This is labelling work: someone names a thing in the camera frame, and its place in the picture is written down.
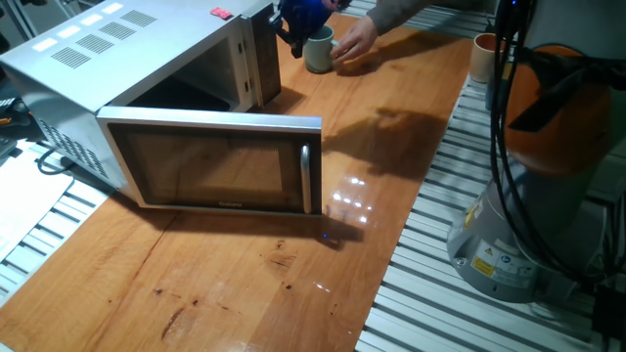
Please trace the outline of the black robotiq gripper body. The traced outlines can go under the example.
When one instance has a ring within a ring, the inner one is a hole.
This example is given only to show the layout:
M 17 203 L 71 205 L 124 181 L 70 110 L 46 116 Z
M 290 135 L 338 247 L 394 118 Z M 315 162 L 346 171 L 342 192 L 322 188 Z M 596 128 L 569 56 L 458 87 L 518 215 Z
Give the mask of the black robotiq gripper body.
M 332 14 L 321 0 L 281 0 L 278 10 L 289 27 L 281 34 L 288 43 L 304 42 L 319 31 Z

